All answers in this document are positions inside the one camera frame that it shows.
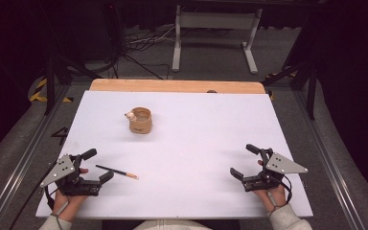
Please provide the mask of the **grey metal stand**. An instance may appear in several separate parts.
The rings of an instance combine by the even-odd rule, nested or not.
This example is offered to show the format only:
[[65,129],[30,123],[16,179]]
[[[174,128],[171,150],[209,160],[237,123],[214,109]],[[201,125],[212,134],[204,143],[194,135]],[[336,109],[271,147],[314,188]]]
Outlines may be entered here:
[[187,12],[180,5],[175,11],[175,42],[172,55],[172,70],[180,70],[181,59],[181,29],[227,29],[248,30],[249,38],[241,44],[249,71],[257,74],[258,68],[251,48],[262,16],[262,9],[253,13],[223,13],[223,12]]

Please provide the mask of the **person's torso in light clothing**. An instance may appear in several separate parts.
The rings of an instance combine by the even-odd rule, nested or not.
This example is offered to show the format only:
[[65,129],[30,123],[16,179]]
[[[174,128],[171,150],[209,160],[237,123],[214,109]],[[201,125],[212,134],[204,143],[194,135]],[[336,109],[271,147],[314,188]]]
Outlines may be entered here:
[[146,220],[133,230],[212,230],[198,222],[180,219]]

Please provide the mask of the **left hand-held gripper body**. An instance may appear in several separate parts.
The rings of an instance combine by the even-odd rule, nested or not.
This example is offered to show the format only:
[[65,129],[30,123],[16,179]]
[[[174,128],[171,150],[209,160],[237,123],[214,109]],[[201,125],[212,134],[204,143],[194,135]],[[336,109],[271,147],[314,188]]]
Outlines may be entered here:
[[65,196],[97,196],[102,184],[81,177],[81,161],[81,154],[61,156],[40,182],[40,187],[55,183]]

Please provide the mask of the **black tripod stand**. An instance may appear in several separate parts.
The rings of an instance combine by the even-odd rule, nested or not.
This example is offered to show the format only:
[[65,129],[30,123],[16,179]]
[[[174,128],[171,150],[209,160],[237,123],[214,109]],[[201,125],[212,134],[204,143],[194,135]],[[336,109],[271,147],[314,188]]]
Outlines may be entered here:
[[45,114],[50,114],[59,103],[56,96],[55,82],[68,86],[71,84],[72,72],[76,71],[90,79],[100,76],[88,70],[77,58],[77,43],[68,20],[63,20],[65,11],[62,5],[67,0],[37,0],[37,8],[41,17],[41,32],[47,54],[46,77],[48,83],[47,105]]
[[317,74],[314,68],[311,45],[314,40],[315,24],[308,18],[292,45],[282,71],[277,74],[269,74],[263,81],[263,86],[269,86],[291,74],[294,74],[289,87],[293,91],[301,91],[308,84],[308,96],[306,110],[309,117],[314,120],[314,99],[316,90]]

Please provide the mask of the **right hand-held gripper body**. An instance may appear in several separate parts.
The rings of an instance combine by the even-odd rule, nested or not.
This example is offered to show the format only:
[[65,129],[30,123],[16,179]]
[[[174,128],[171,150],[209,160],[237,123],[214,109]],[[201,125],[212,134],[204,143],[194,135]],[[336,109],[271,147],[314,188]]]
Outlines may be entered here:
[[277,188],[280,184],[284,187],[283,178],[288,173],[307,173],[309,170],[284,155],[274,152],[273,149],[260,149],[263,161],[263,169],[255,176],[243,177],[241,181],[247,192],[256,190],[269,190]]

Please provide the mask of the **tan cup with animal figure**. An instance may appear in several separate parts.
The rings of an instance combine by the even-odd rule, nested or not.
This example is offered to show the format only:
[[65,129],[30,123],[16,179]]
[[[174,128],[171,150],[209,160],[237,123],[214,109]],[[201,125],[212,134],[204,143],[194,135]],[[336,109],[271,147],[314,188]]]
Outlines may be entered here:
[[152,116],[149,109],[135,107],[125,114],[129,120],[129,129],[137,134],[149,134],[152,128]]

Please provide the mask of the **person's left hand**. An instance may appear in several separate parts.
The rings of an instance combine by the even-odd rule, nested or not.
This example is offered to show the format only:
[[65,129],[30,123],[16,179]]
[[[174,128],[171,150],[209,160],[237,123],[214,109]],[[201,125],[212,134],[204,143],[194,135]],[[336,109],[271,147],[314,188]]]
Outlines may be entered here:
[[74,220],[85,200],[87,200],[87,195],[67,196],[56,191],[52,214]]

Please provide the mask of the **wooden table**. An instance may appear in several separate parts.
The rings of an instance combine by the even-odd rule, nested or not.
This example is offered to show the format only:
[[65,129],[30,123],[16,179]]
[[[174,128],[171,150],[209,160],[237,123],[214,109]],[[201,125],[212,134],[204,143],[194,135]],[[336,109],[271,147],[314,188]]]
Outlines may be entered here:
[[92,81],[89,90],[118,92],[216,92],[230,94],[265,93],[265,88],[259,82],[216,80],[96,79]]

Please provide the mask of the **aluminium floor rail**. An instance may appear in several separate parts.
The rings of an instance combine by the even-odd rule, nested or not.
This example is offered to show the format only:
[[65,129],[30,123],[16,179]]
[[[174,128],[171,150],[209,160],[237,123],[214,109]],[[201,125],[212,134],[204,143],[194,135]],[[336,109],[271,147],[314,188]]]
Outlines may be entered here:
[[322,165],[331,181],[334,193],[342,208],[345,218],[347,219],[351,227],[351,230],[365,230],[365,226],[351,198],[346,182],[334,159],[328,153],[328,150],[325,146],[325,141],[318,128],[317,123],[311,118],[308,110],[306,109],[306,100],[304,95],[300,91],[293,91],[293,95],[299,109],[303,113],[309,130],[314,137],[314,142],[319,151],[319,157],[321,159]]
[[0,221],[15,196],[35,154],[70,86],[62,85],[55,92],[55,103],[45,115],[45,103],[32,103],[0,143]]

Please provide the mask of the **person's right hand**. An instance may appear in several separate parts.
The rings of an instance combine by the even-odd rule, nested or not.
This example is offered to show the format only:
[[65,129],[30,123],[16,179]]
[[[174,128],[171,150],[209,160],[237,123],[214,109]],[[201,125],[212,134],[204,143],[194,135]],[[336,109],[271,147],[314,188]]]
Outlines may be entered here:
[[256,190],[254,194],[261,200],[268,213],[272,213],[287,204],[286,190],[283,185],[269,190]]

